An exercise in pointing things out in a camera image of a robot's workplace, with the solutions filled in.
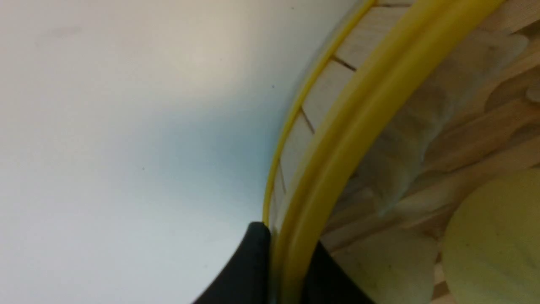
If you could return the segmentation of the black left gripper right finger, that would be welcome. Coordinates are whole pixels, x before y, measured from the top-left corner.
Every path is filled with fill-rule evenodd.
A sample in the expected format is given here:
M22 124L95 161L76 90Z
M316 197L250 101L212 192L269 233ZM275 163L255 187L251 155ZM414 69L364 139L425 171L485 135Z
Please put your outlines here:
M305 276L301 304L373 304L318 242Z

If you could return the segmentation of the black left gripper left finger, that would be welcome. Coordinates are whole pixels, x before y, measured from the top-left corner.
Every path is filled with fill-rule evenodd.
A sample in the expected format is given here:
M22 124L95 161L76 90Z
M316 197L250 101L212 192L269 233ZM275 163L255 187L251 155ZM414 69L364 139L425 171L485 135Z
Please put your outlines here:
M249 223L237 250L195 304L266 304L270 231Z

